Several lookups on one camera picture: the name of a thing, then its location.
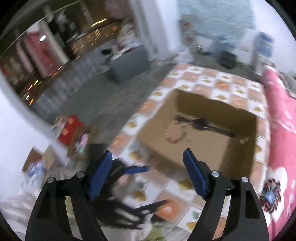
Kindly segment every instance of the pink cloth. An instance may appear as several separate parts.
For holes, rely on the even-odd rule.
[[[274,213],[264,212],[269,239],[272,240],[284,227],[296,206],[296,99],[288,96],[273,68],[264,71],[261,81],[265,87],[271,127],[267,178],[280,181],[282,197]]]

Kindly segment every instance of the metal screw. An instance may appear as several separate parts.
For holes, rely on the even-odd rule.
[[[247,182],[249,181],[249,179],[248,179],[247,177],[242,177],[242,181],[243,181],[244,183],[247,183]]]
[[[78,178],[82,178],[84,176],[84,172],[77,172],[76,176]]]
[[[49,177],[49,178],[47,179],[47,182],[48,182],[48,183],[53,183],[53,182],[54,182],[54,177]]]
[[[219,174],[219,172],[217,172],[217,171],[212,171],[212,176],[213,176],[213,177],[219,177],[220,174]]]

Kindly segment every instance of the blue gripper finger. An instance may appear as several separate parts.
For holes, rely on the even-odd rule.
[[[147,171],[149,171],[148,166],[143,166],[143,167],[131,166],[126,168],[126,171],[124,172],[124,174],[136,174],[136,173],[142,173]]]
[[[102,160],[96,173],[91,179],[91,185],[89,190],[89,197],[93,200],[96,196],[99,195],[102,186],[108,176],[108,173],[112,166],[112,154],[109,151],[105,151],[102,156]]]
[[[183,153],[183,163],[187,169],[189,177],[192,181],[196,193],[205,199],[208,195],[207,181],[202,171],[197,165],[197,160],[190,149],[186,149]]]

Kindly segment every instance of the gray floor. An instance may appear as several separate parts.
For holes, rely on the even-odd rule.
[[[249,67],[242,64],[226,69],[209,56],[195,56],[193,64],[255,80]],[[108,144],[173,67],[171,63],[153,62],[150,71],[124,83],[110,81],[105,75],[96,73],[58,114],[72,113],[85,124],[94,125],[99,130],[97,142]]]

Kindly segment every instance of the cardboard box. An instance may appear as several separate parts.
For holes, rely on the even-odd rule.
[[[88,130],[89,131],[89,138],[87,139],[87,144],[86,144],[86,148],[84,151],[84,155],[80,156],[80,157],[76,157],[75,156],[75,144],[77,143],[77,141],[79,140],[79,137],[81,136],[81,134],[85,131]],[[87,160],[88,159],[88,146],[90,144],[94,144],[96,143],[96,137],[98,135],[98,131],[95,130],[95,128],[93,126],[87,126],[87,127],[79,127],[75,129],[74,135],[72,137],[70,146],[68,148],[68,152],[67,152],[67,156],[75,159],[75,160]]]
[[[165,130],[181,114],[192,119],[205,118],[211,124],[230,130],[235,137],[212,131],[200,131],[186,125],[186,137],[178,143],[166,140]],[[152,155],[163,162],[184,167],[183,152],[190,148],[196,158],[207,163],[211,170],[218,170],[225,177],[249,177],[254,156],[256,116],[244,109],[235,108],[218,100],[201,95],[173,90],[163,106],[138,134]]]
[[[45,162],[46,170],[48,171],[56,159],[56,155],[51,146],[48,146],[43,155],[40,154],[36,149],[32,148],[25,161],[22,171],[26,172],[30,163],[37,162],[42,158]]]

